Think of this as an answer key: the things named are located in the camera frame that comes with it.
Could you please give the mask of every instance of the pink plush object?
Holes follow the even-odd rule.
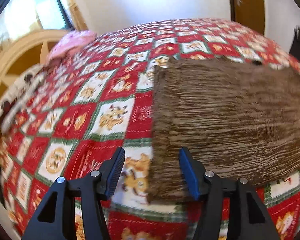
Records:
[[[96,36],[97,34],[92,31],[69,32],[52,48],[47,56],[46,65],[60,64],[61,60],[70,58],[90,42],[93,42]]]

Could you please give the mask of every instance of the bedspread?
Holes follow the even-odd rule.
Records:
[[[59,176],[83,177],[123,146],[126,159],[111,201],[103,202],[112,240],[191,239],[200,203],[147,202],[152,158],[154,67],[169,57],[228,57],[274,69],[300,63],[275,42],[236,22],[183,19],[152,22],[99,36],[50,71],[16,116],[1,147],[3,194],[22,234],[43,195]],[[300,229],[300,171],[258,189],[281,239]],[[78,239],[84,239],[75,201]],[[227,232],[224,201],[220,239]]]

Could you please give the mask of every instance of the metal screw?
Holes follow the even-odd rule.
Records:
[[[241,177],[239,179],[239,181],[242,183],[242,184],[247,184],[248,183],[248,180],[245,178],[245,177]]]
[[[99,174],[100,174],[100,172],[99,172],[99,171],[97,171],[97,170],[95,170],[95,171],[91,171],[91,172],[90,172],[90,175],[91,175],[92,177],[98,177],[98,176],[99,176]]]
[[[59,178],[57,178],[57,182],[58,183],[62,183],[62,182],[64,182],[65,181],[65,178],[64,177],[59,177]]]
[[[208,178],[211,178],[211,177],[214,176],[213,171],[206,171],[204,174],[205,174]]]

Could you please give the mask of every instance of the folded brown cloth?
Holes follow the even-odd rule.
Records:
[[[183,146],[207,170],[255,186],[300,169],[300,76],[292,68],[170,59],[154,82],[149,201],[189,199]]]

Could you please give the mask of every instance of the brown wooden door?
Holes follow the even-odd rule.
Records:
[[[265,33],[264,0],[234,0],[235,21],[261,34]]]

